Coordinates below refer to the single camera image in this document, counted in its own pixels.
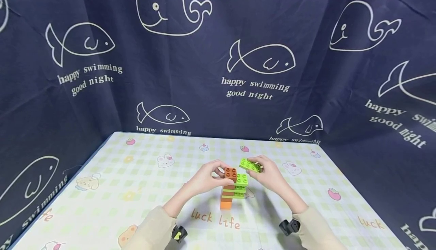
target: black clamp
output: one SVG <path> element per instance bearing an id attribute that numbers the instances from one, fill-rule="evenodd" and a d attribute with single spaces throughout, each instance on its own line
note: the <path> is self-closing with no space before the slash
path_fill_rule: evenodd
<path id="1" fill-rule="evenodd" d="M 173 233 L 171 237 L 178 243 L 182 242 L 183 239 L 188 235 L 188 232 L 182 227 L 177 225 L 173 228 Z"/>
<path id="2" fill-rule="evenodd" d="M 297 233 L 299 228 L 301 226 L 301 223 L 299 221 L 292 219 L 291 222 L 288 222 L 288 220 L 284 220 L 279 224 L 280 229 L 285 234 L 285 236 L 289 236 L 291 233 Z"/>

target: backdrop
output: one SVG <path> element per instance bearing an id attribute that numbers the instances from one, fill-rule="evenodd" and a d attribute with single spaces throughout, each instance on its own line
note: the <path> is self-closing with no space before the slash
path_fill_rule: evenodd
<path id="1" fill-rule="evenodd" d="M 0 247 L 114 131 L 320 144 L 436 247 L 436 0 L 0 0 Z"/>

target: beige sleeve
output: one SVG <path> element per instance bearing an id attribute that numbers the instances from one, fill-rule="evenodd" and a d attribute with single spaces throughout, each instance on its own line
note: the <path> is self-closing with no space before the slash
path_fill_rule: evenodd
<path id="1" fill-rule="evenodd" d="M 176 219 L 157 206 L 148 213 L 122 250 L 164 250 L 171 240 L 175 225 Z"/>
<path id="2" fill-rule="evenodd" d="M 297 234 L 307 250 L 347 250 L 315 208 L 309 207 L 303 213 L 294 214 L 293 218 L 301 224 Z"/>

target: block tower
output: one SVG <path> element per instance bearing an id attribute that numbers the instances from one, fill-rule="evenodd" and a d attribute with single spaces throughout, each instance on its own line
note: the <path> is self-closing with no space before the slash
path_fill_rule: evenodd
<path id="1" fill-rule="evenodd" d="M 239 164 L 239 167 L 243 169 L 252 170 L 254 172 L 261 172 L 261 167 L 258 164 L 254 164 L 247 159 L 243 158 Z M 236 169 L 226 168 L 224 170 L 224 178 L 233 180 L 232 186 L 223 187 L 221 193 L 220 209 L 231 209 L 233 199 L 244 199 L 244 194 L 247 192 L 248 177 L 246 174 L 237 173 Z"/>
<path id="2" fill-rule="evenodd" d="M 224 170 L 224 178 L 232 179 L 235 184 L 232 186 L 223 187 L 221 193 L 220 209 L 231 209 L 233 199 L 244 199 L 244 193 L 247 191 L 248 178 L 247 175 L 241 175 L 236 172 L 236 169 L 227 167 Z"/>

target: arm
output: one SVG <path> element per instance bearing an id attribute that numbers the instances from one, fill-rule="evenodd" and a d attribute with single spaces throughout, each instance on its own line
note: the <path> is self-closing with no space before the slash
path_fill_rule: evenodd
<path id="1" fill-rule="evenodd" d="M 307 250 L 346 250 L 318 210 L 309 207 L 301 196 L 289 186 L 271 159 L 265 155 L 248 159 L 251 162 L 261 164 L 263 172 L 256 173 L 248 170 L 247 173 L 264 187 L 277 193 L 292 211 L 293 218 L 300 222 L 301 227 L 297 234 L 304 248 Z"/>
<path id="2" fill-rule="evenodd" d="M 193 197 L 219 187 L 233 184 L 218 167 L 229 167 L 219 160 L 201 166 L 200 170 L 185 183 L 163 206 L 155 207 L 148 213 L 135 234 L 122 250 L 162 250 L 171 240 L 176 218 L 183 206 Z"/>

